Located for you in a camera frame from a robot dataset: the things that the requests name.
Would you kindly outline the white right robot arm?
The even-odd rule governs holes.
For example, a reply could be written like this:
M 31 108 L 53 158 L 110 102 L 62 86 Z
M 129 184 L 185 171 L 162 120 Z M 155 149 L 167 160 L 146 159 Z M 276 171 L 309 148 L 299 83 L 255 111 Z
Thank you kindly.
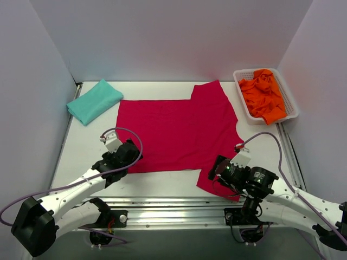
M 310 233 L 324 245 L 346 251 L 346 203 L 332 203 L 287 184 L 262 167 L 248 167 L 250 157 L 219 155 L 208 174 L 222 186 L 246 196 L 246 223 L 272 222 Z

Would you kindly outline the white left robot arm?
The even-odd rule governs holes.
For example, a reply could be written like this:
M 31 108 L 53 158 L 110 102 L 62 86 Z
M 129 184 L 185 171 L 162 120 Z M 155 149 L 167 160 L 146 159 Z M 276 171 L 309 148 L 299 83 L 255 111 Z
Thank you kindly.
M 116 219 L 100 198 L 91 198 L 127 175 L 128 168 L 142 156 L 143 147 L 131 139 L 110 148 L 80 178 L 66 187 L 56 188 L 40 199 L 33 196 L 21 205 L 11 233 L 31 256 L 46 252 L 57 238 L 86 225 L 108 226 Z

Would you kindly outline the red t shirt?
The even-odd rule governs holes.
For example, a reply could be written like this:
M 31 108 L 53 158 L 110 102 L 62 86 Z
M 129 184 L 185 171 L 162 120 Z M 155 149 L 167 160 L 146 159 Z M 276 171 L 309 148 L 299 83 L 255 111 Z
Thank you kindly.
M 242 143 L 237 116 L 219 81 L 195 85 L 188 100 L 122 100 L 117 123 L 121 141 L 135 132 L 143 145 L 143 158 L 128 172 L 199 170 L 196 186 L 229 200 L 234 191 L 214 183 L 208 174 L 218 155 L 233 158 Z

